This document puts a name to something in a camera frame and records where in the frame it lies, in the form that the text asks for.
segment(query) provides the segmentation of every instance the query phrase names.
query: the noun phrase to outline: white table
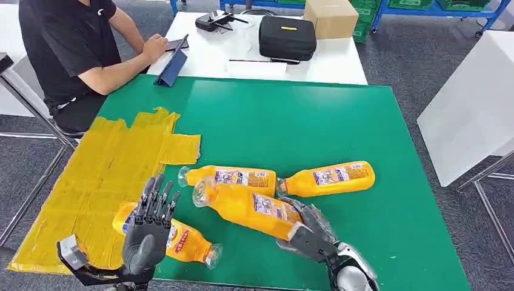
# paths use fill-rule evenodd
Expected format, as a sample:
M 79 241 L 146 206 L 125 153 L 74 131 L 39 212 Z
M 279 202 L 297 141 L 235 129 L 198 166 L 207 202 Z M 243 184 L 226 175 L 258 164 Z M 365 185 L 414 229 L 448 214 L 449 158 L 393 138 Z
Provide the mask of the white table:
M 9 69 L 16 80 L 16 86 L 22 90 L 22 94 L 31 100 L 33 105 L 47 118 L 50 117 L 48 108 L 43 103 L 43 90 L 39 85 L 34 69 L 28 61 L 27 52 L 21 38 L 21 29 L 18 21 L 18 5 L 0 4 L 0 52 L 7 53 L 14 61 L 14 66 Z M 0 86 L 0 114 L 33 116 L 16 98 Z
M 418 118 L 442 186 L 489 155 L 502 158 L 461 184 L 473 184 L 514 264 L 509 241 L 480 180 L 514 180 L 495 173 L 514 162 L 514 32 L 488 30 Z
M 234 21 L 230 23 L 233 32 L 220 34 L 196 28 L 195 19 L 204 14 L 179 12 L 166 34 L 168 40 L 181 39 L 189 34 L 187 40 L 190 47 L 184 50 L 188 59 L 180 71 L 180 76 L 367 85 L 353 38 L 319 40 L 313 58 L 299 65 L 288 65 L 285 74 L 254 77 L 234 75 L 233 72 L 227 71 L 229 59 L 269 60 L 259 54 L 258 33 L 262 16 L 236 15 L 250 24 Z M 150 67 L 148 74 L 160 74 L 170 57 L 171 53 L 162 56 Z

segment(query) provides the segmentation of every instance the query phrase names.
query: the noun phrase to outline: man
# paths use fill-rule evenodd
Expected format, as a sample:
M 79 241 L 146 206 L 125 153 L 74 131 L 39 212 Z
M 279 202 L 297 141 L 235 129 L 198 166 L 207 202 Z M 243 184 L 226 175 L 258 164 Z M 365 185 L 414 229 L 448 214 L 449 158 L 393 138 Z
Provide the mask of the man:
M 160 35 L 143 42 L 132 19 L 112 0 L 20 0 L 28 58 L 57 125 L 84 132 L 106 96 L 166 50 Z M 138 54 L 121 62 L 111 26 Z

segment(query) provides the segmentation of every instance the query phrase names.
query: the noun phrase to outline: cable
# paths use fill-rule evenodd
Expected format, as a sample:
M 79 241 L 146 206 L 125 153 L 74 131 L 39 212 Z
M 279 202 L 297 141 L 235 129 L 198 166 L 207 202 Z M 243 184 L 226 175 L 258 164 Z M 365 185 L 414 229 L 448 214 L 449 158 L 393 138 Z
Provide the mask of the cable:
M 261 9 L 261 8 L 254 8 L 254 9 L 248 9 L 241 12 L 241 14 L 246 15 L 265 15 L 265 16 L 276 16 L 275 12 L 267 9 Z

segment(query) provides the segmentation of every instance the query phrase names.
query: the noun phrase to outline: green storage crate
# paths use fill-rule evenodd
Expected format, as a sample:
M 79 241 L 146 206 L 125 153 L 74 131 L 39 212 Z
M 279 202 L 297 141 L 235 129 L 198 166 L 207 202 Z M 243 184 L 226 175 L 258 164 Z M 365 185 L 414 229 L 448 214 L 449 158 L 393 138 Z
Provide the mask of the green storage crate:
M 489 0 L 452 1 L 437 0 L 444 10 L 482 11 Z
M 351 0 L 352 6 L 359 8 L 372 8 L 377 9 L 380 6 L 380 0 Z
M 427 10 L 432 4 L 432 0 L 389 0 L 387 4 L 390 8 Z
M 359 7 L 355 7 L 355 6 L 353 6 L 353 8 L 355 8 L 355 11 L 357 11 L 357 13 L 359 13 L 358 21 L 372 22 L 373 18 L 375 18 L 376 9 L 367 8 L 367 7 L 359 8 Z
M 370 27 L 371 23 L 369 22 L 357 21 L 355 29 L 353 29 L 353 40 L 356 42 L 364 42 Z

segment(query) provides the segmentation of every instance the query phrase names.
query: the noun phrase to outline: green table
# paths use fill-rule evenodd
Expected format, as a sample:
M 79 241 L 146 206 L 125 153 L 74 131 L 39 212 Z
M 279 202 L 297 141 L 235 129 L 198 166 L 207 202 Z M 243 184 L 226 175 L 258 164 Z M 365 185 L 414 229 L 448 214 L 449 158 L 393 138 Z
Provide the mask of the green table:
M 300 199 L 318 206 L 339 238 L 378 274 L 381 290 L 469 290 L 460 261 L 391 88 L 241 79 L 178 78 L 173 88 L 141 75 L 111 94 L 100 116 L 123 118 L 161 106 L 182 114 L 175 132 L 201 134 L 193 166 L 275 170 L 366 160 L 375 185 L 366 191 Z M 180 166 L 167 166 L 176 181 Z M 285 289 L 328 290 L 325 266 L 292 255 L 275 240 L 196 208 L 182 190 L 175 218 L 224 252 L 214 270 L 166 258 L 155 278 Z

